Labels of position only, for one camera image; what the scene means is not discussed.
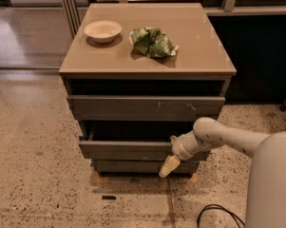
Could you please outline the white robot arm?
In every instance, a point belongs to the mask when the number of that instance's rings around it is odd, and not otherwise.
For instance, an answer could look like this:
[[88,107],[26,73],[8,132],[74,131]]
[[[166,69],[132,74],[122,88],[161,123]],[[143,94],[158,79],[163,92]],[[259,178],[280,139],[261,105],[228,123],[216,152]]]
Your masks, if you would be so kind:
[[286,131],[266,134],[227,127],[202,117],[171,138],[172,154],[159,172],[167,177],[182,161],[228,145],[252,159],[244,228],[286,228]]

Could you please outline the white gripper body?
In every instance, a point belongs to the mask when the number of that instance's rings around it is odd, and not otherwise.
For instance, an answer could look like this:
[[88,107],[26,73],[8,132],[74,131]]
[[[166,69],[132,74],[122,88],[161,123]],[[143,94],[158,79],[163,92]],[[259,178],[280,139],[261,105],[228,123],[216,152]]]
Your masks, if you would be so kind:
[[191,159],[200,148],[200,141],[193,133],[180,135],[172,144],[172,153],[181,161]]

